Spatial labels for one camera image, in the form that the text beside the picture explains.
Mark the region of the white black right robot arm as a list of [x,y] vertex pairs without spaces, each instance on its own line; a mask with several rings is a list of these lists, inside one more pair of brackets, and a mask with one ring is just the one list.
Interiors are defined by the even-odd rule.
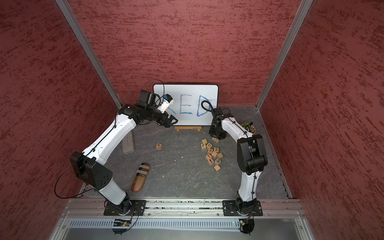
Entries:
[[209,110],[212,114],[210,136],[223,140],[231,136],[237,144],[237,163],[242,171],[238,198],[235,200],[235,211],[243,216],[262,216],[262,208],[256,197],[258,180],[268,158],[264,139],[246,130],[231,113],[223,113],[221,108]]

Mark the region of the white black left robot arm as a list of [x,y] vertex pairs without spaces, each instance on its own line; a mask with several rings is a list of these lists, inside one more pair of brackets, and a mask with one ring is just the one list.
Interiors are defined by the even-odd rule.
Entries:
[[164,100],[158,107],[140,102],[123,106],[95,142],[82,153],[74,152],[70,157],[76,177],[102,195],[118,215],[133,211],[130,197],[114,181],[112,171],[105,164],[123,138],[142,121],[155,121],[166,128],[176,124],[178,120],[166,112],[173,103],[173,100]]

